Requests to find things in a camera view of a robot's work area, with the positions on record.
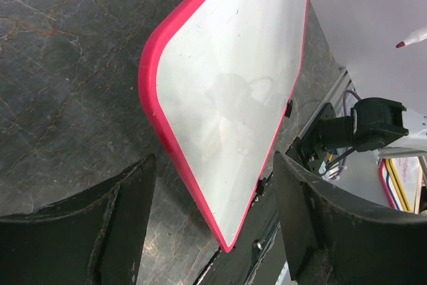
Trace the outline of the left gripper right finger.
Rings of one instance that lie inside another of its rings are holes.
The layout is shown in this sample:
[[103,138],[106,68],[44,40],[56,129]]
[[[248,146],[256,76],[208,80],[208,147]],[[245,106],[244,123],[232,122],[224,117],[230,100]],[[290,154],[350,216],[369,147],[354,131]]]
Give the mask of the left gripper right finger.
[[355,196],[280,152],[273,182],[293,281],[426,283],[425,216]]

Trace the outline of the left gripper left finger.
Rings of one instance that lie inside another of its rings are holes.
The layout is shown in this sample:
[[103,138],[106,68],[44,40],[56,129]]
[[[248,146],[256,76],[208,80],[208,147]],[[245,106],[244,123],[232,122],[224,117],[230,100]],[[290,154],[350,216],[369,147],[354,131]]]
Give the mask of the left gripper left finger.
[[1,217],[1,283],[135,284],[155,171],[150,154],[36,212]]

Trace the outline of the pink framed whiteboard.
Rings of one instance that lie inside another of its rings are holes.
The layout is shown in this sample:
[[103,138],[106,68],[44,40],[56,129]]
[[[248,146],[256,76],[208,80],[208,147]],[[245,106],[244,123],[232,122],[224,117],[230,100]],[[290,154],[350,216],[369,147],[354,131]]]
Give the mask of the pink framed whiteboard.
[[183,0],[141,53],[142,108],[226,252],[298,82],[308,7],[309,0]]

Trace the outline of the white pink marker pen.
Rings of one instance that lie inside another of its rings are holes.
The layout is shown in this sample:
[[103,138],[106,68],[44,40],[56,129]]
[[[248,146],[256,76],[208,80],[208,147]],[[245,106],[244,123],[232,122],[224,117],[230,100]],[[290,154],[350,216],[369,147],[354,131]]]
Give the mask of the white pink marker pen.
[[407,38],[396,44],[395,48],[405,47],[411,44],[420,43],[427,39],[427,26],[421,27],[413,31]]

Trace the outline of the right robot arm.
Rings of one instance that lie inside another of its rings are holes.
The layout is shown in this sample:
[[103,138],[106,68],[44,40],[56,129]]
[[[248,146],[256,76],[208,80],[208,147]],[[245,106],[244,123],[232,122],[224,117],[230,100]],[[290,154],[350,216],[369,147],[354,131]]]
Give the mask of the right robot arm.
[[377,151],[381,158],[424,156],[426,116],[378,97],[361,99],[338,116],[328,102],[292,147],[297,161],[318,175],[343,165],[354,152]]

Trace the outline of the black whiteboard foot clip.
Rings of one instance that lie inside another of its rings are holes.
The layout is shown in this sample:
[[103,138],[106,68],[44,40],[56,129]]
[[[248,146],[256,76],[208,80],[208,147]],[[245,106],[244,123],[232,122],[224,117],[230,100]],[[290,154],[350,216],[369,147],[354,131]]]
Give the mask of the black whiteboard foot clip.
[[294,101],[293,101],[292,99],[290,99],[290,100],[287,102],[286,110],[285,110],[285,113],[284,113],[284,116],[285,116],[286,118],[290,118],[290,116],[291,116],[291,114],[292,114],[292,110],[293,110],[293,105],[294,105]]

